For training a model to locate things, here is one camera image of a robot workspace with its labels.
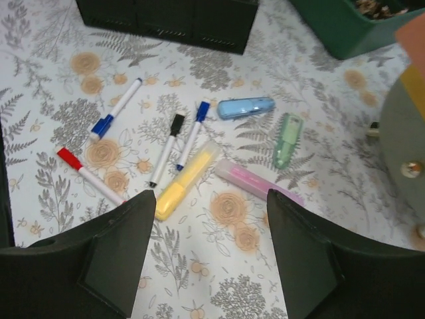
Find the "pink highlighter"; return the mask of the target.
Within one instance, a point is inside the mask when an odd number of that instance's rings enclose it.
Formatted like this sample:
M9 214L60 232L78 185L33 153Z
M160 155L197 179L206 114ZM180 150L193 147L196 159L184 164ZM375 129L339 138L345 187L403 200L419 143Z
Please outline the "pink highlighter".
M301 206L304 206L304 200L297 194L282 189L280 186L269 182L268 180L252 173L248 169L233 163L227 159L220 160L214 169L214 172L221 178L238 186L239 188L255 195L256 197L266 201L268 191L273 189L289 197Z

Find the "round cream drawer cabinet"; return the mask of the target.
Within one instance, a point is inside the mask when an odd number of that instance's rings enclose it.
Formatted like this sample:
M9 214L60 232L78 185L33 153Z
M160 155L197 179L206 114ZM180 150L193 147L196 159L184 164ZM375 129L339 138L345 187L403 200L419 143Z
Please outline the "round cream drawer cabinet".
M383 103L377 136L407 204L424 216L424 14L395 32L410 59Z

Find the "yellow highlighter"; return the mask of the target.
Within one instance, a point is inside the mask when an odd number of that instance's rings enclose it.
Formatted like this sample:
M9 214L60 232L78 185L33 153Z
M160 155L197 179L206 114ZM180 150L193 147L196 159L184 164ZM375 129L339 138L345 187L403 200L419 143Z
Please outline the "yellow highlighter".
M181 204L193 186L204 176L210 164L220 153L220 147L212 140L198 149L188 164L160 193L156 202L155 218L165 221Z

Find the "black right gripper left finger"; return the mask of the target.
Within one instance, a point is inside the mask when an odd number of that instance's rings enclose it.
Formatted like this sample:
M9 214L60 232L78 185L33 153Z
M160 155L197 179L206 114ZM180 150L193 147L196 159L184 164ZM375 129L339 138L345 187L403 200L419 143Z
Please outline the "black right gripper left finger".
M1 200L2 318L129 318L153 226L151 190L26 248Z

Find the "black mesh file organizer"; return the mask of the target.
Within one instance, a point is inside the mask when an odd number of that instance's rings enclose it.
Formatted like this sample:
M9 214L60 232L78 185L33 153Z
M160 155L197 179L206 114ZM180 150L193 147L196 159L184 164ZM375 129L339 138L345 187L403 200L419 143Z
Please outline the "black mesh file organizer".
M85 25L243 54L258 1L77 0Z

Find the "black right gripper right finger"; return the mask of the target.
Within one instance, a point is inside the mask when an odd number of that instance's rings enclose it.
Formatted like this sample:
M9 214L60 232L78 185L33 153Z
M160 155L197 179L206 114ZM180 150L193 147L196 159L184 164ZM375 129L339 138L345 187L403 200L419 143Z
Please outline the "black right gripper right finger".
M276 190L268 220L288 318L423 318L424 253L320 217Z

